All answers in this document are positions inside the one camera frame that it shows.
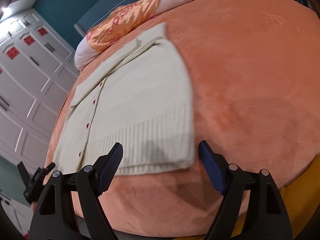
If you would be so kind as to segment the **cream knit cherry cardigan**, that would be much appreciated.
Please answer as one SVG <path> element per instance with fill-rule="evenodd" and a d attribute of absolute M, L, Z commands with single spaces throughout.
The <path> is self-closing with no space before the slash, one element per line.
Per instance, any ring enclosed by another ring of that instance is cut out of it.
<path fill-rule="evenodd" d="M 194 142 L 191 82 L 160 23 L 76 87 L 53 161 L 63 173 L 78 172 L 120 143 L 117 175 L 163 173 L 191 167 Z"/>

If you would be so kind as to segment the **orange plush bed blanket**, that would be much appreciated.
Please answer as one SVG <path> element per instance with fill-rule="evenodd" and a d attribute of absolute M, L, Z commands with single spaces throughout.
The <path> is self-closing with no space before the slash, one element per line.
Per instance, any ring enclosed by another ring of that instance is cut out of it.
<path fill-rule="evenodd" d="M 196 153 L 206 140 L 244 170 L 271 172 L 298 233 L 319 204 L 319 19 L 292 0 L 194 0 L 142 23 L 81 71 L 58 115 L 47 162 L 76 87 L 160 23 L 191 82 L 195 161 L 170 172 L 116 174 L 100 197 L 111 225 L 155 237 L 206 233 L 222 199 Z"/>

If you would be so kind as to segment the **white panelled wardrobe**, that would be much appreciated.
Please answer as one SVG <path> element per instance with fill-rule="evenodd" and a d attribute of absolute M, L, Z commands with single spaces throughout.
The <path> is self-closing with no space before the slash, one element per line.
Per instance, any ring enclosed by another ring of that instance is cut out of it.
<path fill-rule="evenodd" d="M 32 212 L 17 170 L 44 167 L 61 106 L 79 73 L 74 49 L 30 9 L 1 22 L 1 205 L 20 233 Z"/>

